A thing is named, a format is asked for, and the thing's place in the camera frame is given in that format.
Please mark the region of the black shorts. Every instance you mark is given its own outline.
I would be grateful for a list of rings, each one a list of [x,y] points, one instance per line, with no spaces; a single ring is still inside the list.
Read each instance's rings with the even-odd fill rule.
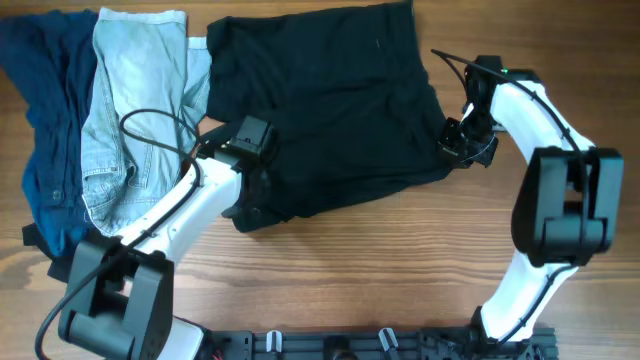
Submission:
[[[233,217],[243,233],[444,179],[445,127],[408,2],[207,28],[206,113],[271,123],[277,153],[267,197]]]

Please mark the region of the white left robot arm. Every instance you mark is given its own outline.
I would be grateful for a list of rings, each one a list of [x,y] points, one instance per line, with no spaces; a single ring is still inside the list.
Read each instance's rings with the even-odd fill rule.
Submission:
[[[217,218],[257,211],[268,196],[275,127],[247,116],[204,137],[178,184],[117,235],[76,248],[58,335],[106,359],[218,359],[205,328],[173,313],[175,269]]]

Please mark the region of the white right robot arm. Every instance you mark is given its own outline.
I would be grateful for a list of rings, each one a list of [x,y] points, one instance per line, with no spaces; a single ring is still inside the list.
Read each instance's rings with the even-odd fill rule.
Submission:
[[[496,351],[529,340],[559,287],[610,248],[624,160],[576,131],[534,71],[509,70],[495,55],[464,65],[456,74],[466,93],[463,117],[448,119],[440,152],[456,168],[489,166],[505,132],[527,163],[511,215],[516,251],[476,315],[483,350]]]

